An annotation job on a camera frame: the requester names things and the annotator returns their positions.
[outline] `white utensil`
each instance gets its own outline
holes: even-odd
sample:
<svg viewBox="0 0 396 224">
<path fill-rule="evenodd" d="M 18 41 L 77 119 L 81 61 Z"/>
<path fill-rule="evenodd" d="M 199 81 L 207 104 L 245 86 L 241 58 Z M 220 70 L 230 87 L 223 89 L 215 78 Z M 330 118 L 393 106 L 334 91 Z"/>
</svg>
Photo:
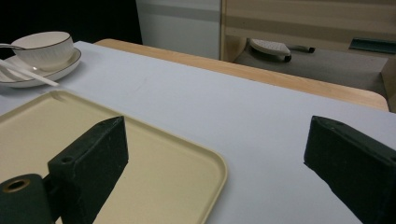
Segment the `white utensil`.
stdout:
<svg viewBox="0 0 396 224">
<path fill-rule="evenodd" d="M 5 68 L 7 68 L 7 69 L 13 70 L 13 71 L 18 72 L 18 73 L 21 73 L 22 75 L 25 75 L 25 76 L 28 76 L 28 77 L 32 77 L 34 79 L 42 81 L 42 82 L 44 82 L 46 84 L 49 84 L 51 86 L 54 86 L 54 87 L 59 86 L 59 83 L 57 83 L 57 82 L 54 82 L 52 80 L 49 80 L 49 79 L 44 78 L 42 76 L 39 76 L 39 75 L 37 75 L 37 74 L 35 74 L 33 72 L 30 72 L 30 71 L 27 71 L 27 70 L 25 70 L 23 68 L 19 68 L 19 67 L 15 66 L 14 64 L 8 63 L 8 62 L 3 61 L 1 59 L 0 59 L 0 66 L 3 66 Z"/>
<path fill-rule="evenodd" d="M 0 49 L 24 49 L 24 48 L 10 44 L 0 44 Z"/>
</svg>

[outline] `caster wheel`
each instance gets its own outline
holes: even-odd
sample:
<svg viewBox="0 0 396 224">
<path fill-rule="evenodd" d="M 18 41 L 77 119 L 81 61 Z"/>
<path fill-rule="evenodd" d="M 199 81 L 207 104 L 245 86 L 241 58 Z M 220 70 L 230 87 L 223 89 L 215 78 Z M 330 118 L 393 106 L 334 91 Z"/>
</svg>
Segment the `caster wheel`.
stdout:
<svg viewBox="0 0 396 224">
<path fill-rule="evenodd" d="M 291 61 L 291 55 L 290 56 L 285 56 L 285 63 L 288 63 Z"/>
</svg>

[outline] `wooden table edge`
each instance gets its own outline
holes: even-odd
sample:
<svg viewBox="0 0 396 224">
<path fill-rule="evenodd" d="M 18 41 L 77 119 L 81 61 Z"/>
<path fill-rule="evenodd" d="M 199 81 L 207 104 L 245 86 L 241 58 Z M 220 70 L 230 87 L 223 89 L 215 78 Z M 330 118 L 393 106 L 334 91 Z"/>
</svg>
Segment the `wooden table edge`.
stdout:
<svg viewBox="0 0 396 224">
<path fill-rule="evenodd" d="M 356 105 L 365 105 L 379 110 L 389 111 L 387 100 L 380 94 L 372 91 L 350 88 L 305 77 L 295 77 L 259 68 L 248 67 L 241 64 L 226 63 L 223 61 L 179 53 L 172 50 L 137 45 L 116 39 L 103 39 L 94 44 L 162 59 L 173 63 L 182 63 L 235 77 L 242 77 L 295 91 L 303 91 Z"/>
</svg>

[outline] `bowl rim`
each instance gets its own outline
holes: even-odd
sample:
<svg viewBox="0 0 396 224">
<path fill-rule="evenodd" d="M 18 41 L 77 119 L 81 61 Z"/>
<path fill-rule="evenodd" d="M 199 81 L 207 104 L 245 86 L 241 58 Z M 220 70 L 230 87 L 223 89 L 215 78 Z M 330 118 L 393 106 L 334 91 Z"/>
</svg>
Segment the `bowl rim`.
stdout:
<svg viewBox="0 0 396 224">
<path fill-rule="evenodd" d="M 33 35 L 43 35 L 43 34 L 48 34 L 48 33 L 62 33 L 62 34 L 67 34 L 67 38 L 64 39 L 64 40 L 62 40 L 62 41 L 56 42 L 56 43 L 54 43 L 54 44 L 50 44 L 50 45 L 46 45 L 46 46 L 42 46 L 42 47 L 36 47 L 36 48 L 29 48 L 29 49 L 44 49 L 44 48 L 48 48 L 48 47 L 51 47 L 51 46 L 59 45 L 59 44 L 65 42 L 65 41 L 71 39 L 71 37 L 72 37 L 69 33 L 64 32 L 64 31 L 47 31 L 47 32 L 40 32 L 40 33 L 35 33 L 35 34 L 31 34 L 31 35 L 26 35 L 26 36 L 20 37 L 20 38 L 14 40 L 14 41 L 11 43 L 11 45 L 15 45 L 15 42 L 17 42 L 17 41 L 19 41 L 19 40 L 22 40 L 22 39 L 24 39 L 24 38 L 33 36 Z M 29 49 L 23 48 L 23 49 L 14 49 L 14 50 L 16 50 L 16 51 L 25 51 L 25 50 L 29 50 Z"/>
</svg>

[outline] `white chopsticks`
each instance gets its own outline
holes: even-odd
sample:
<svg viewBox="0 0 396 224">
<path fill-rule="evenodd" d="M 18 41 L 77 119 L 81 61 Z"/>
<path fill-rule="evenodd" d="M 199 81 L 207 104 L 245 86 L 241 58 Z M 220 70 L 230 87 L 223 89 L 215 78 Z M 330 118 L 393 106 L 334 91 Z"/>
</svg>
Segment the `white chopsticks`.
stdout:
<svg viewBox="0 0 396 224">
<path fill-rule="evenodd" d="M 31 71 L 28 71 L 26 69 L 19 68 L 19 67 L 15 66 L 14 64 L 8 63 L 8 62 L 3 61 L 1 59 L 0 59 L 0 66 L 3 66 L 3 67 L 5 67 L 7 69 L 10 69 L 12 71 L 21 73 L 22 75 L 25 75 L 25 76 L 28 76 L 28 77 L 32 77 L 32 78 L 37 79 L 39 81 L 42 81 L 42 82 L 44 82 L 46 84 L 49 84 L 50 86 L 54 86 L 54 87 L 59 86 L 59 83 L 57 83 L 57 82 L 54 82 L 54 81 L 49 80 L 49 79 L 47 79 L 45 77 L 39 76 L 39 75 L 37 75 L 37 74 L 35 74 L 35 73 L 31 72 Z"/>
</svg>

